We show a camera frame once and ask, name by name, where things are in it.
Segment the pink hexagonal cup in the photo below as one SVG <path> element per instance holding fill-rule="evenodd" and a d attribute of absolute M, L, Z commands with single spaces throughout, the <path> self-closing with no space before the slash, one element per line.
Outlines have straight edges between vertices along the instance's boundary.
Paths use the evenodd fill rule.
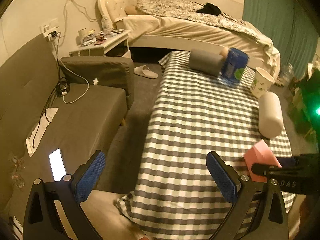
<path fill-rule="evenodd" d="M 251 149 L 246 151 L 244 154 L 244 159 L 251 179 L 256 182 L 266 183 L 267 178 L 252 172 L 251 168 L 254 163 L 281 167 L 278 159 L 263 139 L 254 144 Z"/>

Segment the green curtain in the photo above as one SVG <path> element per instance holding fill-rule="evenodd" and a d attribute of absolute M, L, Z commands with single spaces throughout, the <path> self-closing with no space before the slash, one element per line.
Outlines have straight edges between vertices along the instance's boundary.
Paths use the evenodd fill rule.
<path fill-rule="evenodd" d="M 295 77 L 303 77 L 315 55 L 319 35 L 297 1 L 244 0 L 242 19 L 273 41 L 282 66 L 291 64 Z"/>

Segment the dark grey sofa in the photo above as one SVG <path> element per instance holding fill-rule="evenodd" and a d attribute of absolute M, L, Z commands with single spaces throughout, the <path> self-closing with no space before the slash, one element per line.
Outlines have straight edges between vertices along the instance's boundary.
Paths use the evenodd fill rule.
<path fill-rule="evenodd" d="M 52 181 L 49 155 L 68 173 L 107 152 L 134 101 L 134 65 L 125 57 L 57 61 L 38 35 L 1 66 L 1 218 L 24 218 L 33 181 Z"/>

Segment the grey plastic cup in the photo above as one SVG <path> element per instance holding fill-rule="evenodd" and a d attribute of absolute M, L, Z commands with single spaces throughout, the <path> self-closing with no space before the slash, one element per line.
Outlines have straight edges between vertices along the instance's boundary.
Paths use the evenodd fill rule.
<path fill-rule="evenodd" d="M 219 76 L 224 61 L 219 54 L 193 49 L 190 52 L 188 66 L 211 76 Z"/>

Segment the bed with beige sheet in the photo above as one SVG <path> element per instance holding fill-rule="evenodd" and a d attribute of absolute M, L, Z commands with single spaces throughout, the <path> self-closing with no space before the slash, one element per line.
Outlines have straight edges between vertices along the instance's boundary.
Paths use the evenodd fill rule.
<path fill-rule="evenodd" d="M 252 39 L 242 33 L 174 17 L 145 14 L 126 15 L 116 0 L 97 1 L 101 16 L 108 18 L 113 27 L 129 30 L 129 43 L 134 47 L 191 50 L 192 48 L 220 52 L 223 47 L 237 48 L 249 55 L 249 66 L 261 67 L 274 78 L 280 71 L 280 53 L 272 40 L 254 25 L 243 21 L 258 34 Z"/>

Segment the white plastic cup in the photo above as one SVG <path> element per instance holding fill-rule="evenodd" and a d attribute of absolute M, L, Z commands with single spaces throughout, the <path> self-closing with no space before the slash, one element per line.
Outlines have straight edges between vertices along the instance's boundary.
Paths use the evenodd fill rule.
<path fill-rule="evenodd" d="M 281 134 L 284 129 L 283 115 L 278 96 L 266 92 L 259 100 L 259 132 L 263 137 L 272 139 Z"/>

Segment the clear water bottle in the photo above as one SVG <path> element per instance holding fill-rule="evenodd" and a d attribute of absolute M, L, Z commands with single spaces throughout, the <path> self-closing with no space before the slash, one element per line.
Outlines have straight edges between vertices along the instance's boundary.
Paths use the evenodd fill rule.
<path fill-rule="evenodd" d="M 101 19 L 101 27 L 105 37 L 111 36 L 113 27 L 108 18 L 105 16 L 103 16 Z"/>

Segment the beige slipper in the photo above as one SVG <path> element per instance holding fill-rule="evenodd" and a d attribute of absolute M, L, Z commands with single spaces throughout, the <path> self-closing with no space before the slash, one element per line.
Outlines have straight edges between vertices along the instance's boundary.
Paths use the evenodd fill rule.
<path fill-rule="evenodd" d="M 135 67 L 134 73 L 138 76 L 146 77 L 148 79 L 157 79 L 158 77 L 158 74 L 151 71 L 147 65 Z"/>

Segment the white bedside table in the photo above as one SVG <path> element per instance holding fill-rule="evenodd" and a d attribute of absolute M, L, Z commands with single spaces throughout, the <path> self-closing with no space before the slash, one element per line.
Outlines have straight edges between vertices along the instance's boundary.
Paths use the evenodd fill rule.
<path fill-rule="evenodd" d="M 129 48 L 129 30 L 124 30 L 113 37 L 108 37 L 101 42 L 95 42 L 87 46 L 79 46 L 76 50 L 70 51 L 69 56 L 106 56 L 107 53 L 114 50 L 116 46 L 125 43 L 126 51 L 120 57 L 131 59 L 131 51 Z"/>

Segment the tan plastic cup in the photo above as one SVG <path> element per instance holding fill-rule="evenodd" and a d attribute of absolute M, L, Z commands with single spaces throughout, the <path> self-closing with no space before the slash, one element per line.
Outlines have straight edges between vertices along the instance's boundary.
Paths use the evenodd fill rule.
<path fill-rule="evenodd" d="M 226 58 L 229 53 L 229 48 L 228 47 L 223 47 L 219 53 L 222 57 Z"/>

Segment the white paper cup green print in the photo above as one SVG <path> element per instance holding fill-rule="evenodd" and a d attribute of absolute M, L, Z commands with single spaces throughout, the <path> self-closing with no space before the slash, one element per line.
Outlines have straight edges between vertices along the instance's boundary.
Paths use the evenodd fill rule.
<path fill-rule="evenodd" d="M 260 98 L 273 84 L 273 76 L 263 68 L 257 67 L 250 91 L 256 98 Z"/>

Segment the white paper on sofa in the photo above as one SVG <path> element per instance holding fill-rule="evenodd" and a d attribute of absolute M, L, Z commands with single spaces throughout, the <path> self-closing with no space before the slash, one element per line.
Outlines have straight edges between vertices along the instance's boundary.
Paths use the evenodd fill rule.
<path fill-rule="evenodd" d="M 52 123 L 58 110 L 57 107 L 46 109 L 30 136 L 25 140 L 29 157 L 34 155 L 47 127 Z"/>

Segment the floral patterned quilt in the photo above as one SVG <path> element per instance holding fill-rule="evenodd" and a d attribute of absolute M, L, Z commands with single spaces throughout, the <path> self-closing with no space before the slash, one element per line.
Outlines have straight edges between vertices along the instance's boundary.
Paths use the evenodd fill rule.
<path fill-rule="evenodd" d="M 224 12 L 217 16 L 198 12 L 203 8 L 200 3 L 185 0 L 138 0 L 136 8 L 145 14 L 202 23 L 242 33 L 255 40 L 258 39 L 256 31 L 246 27 L 243 21 L 237 20 Z"/>

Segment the wall power strip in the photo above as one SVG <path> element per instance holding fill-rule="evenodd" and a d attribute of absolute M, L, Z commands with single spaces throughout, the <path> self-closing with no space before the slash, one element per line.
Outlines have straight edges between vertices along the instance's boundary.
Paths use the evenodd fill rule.
<path fill-rule="evenodd" d="M 49 20 L 47 22 L 44 22 L 43 24 L 40 25 L 40 31 L 47 41 L 51 40 L 52 33 L 57 34 L 58 28 L 59 28 L 58 18 L 54 18 L 54 19 Z"/>

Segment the blue drink can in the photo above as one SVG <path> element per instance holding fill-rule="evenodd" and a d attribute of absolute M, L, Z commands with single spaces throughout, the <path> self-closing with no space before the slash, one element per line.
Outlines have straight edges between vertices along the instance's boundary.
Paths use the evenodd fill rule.
<path fill-rule="evenodd" d="M 236 87 L 240 84 L 249 56 L 240 49 L 229 48 L 228 56 L 224 60 L 218 81 L 225 86 Z"/>

